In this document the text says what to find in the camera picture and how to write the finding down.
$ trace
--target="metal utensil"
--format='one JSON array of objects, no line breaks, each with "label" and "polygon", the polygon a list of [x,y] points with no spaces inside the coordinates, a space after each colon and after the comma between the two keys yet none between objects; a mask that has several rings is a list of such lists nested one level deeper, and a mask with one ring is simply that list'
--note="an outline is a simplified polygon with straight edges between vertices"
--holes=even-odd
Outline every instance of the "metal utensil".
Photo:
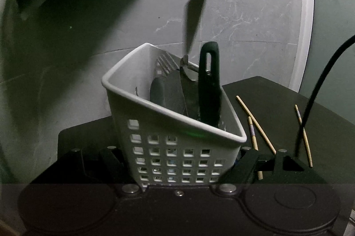
[{"label": "metal utensil", "polygon": [[[210,71],[207,71],[207,54],[211,55]],[[221,86],[217,42],[207,42],[201,48],[198,70],[198,101],[201,122],[218,127],[221,109]]]},{"label": "metal utensil", "polygon": [[166,108],[165,80],[163,76],[154,78],[150,86],[150,102]]},{"label": "metal utensil", "polygon": [[180,82],[179,66],[168,52],[162,51],[157,62],[165,77],[156,77],[150,86],[151,102],[179,114],[186,114],[186,104]]},{"label": "metal utensil", "polygon": [[157,59],[158,64],[161,66],[165,75],[168,76],[174,70],[178,70],[179,66],[168,52],[162,51],[161,55]]},{"label": "metal utensil", "polygon": [[166,108],[179,114],[187,111],[185,97],[180,82],[180,71],[171,71],[164,82]]},{"label": "metal utensil", "polygon": [[198,118],[198,82],[191,80],[186,74],[185,69],[194,67],[189,65],[189,56],[185,55],[180,61],[180,81],[183,95],[185,97],[185,104],[187,109],[187,116],[197,120]]}]

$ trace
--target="knife handle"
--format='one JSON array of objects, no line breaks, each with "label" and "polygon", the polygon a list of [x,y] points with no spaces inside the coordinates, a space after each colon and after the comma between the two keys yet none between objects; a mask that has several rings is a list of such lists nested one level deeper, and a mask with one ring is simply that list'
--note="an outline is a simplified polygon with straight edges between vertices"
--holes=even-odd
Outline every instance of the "knife handle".
[{"label": "knife handle", "polygon": [[[211,55],[211,71],[207,71],[207,54]],[[198,69],[198,101],[201,122],[217,127],[221,109],[217,42],[207,42],[201,48]]]}]

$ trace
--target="round black pad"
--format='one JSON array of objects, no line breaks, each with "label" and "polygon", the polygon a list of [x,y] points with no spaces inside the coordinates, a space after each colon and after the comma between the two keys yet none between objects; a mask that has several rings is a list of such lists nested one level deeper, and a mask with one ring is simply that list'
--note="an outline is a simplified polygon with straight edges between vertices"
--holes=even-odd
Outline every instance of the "round black pad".
[{"label": "round black pad", "polygon": [[254,184],[244,203],[267,227],[290,233],[324,229],[340,212],[340,200],[327,184]]},{"label": "round black pad", "polygon": [[95,224],[114,203],[105,184],[30,184],[20,194],[18,210],[27,225],[64,233]]}]

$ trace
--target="screw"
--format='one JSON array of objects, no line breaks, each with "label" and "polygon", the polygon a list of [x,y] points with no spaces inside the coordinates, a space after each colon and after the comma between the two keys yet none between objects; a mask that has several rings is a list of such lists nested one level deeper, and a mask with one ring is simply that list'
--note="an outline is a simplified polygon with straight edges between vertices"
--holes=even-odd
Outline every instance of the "screw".
[{"label": "screw", "polygon": [[223,193],[233,193],[237,190],[237,187],[233,184],[221,184],[218,186],[218,189]]},{"label": "screw", "polygon": [[175,191],[174,191],[174,194],[175,194],[176,196],[181,197],[182,195],[184,195],[184,192],[181,191],[181,190],[175,190]]},{"label": "screw", "polygon": [[139,191],[139,187],[136,184],[125,184],[122,186],[122,191],[127,194],[133,194]]}]

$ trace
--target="fork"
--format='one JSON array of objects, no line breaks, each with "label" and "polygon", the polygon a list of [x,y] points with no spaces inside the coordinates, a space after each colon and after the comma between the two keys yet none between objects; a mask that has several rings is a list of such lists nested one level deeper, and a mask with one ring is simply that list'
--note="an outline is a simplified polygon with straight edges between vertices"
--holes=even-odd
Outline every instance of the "fork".
[{"label": "fork", "polygon": [[172,71],[178,70],[179,66],[176,64],[174,59],[169,55],[169,53],[163,51],[162,54],[157,59],[158,64],[164,70],[164,73],[168,76]]}]

